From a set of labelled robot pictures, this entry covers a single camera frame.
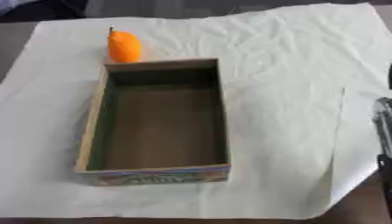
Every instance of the dark table surface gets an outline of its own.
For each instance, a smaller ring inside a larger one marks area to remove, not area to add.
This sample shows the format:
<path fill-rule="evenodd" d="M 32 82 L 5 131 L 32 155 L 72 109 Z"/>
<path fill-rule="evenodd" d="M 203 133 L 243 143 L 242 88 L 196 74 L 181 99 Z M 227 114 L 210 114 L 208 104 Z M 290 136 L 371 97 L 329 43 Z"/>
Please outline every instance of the dark table surface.
<path fill-rule="evenodd" d="M 392 6 L 377 6 L 377 11 L 392 30 Z M 0 24 L 0 80 L 5 77 L 15 58 L 23 50 L 36 23 Z M 350 192 L 341 202 L 324 215 L 310 220 L 188 220 L 143 218 L 87 218 L 87 219 L 0 219 L 4 223 L 390 223 L 378 175 L 373 175 Z"/>

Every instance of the cardboard box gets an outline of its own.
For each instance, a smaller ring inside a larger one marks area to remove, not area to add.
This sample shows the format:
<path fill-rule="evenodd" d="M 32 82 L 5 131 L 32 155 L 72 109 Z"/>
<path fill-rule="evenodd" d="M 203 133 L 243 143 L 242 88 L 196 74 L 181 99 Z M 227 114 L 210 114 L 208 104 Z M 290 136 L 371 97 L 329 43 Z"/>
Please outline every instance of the cardboard box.
<path fill-rule="evenodd" d="M 97 185 L 226 180 L 218 60 L 106 65 L 74 169 Z"/>

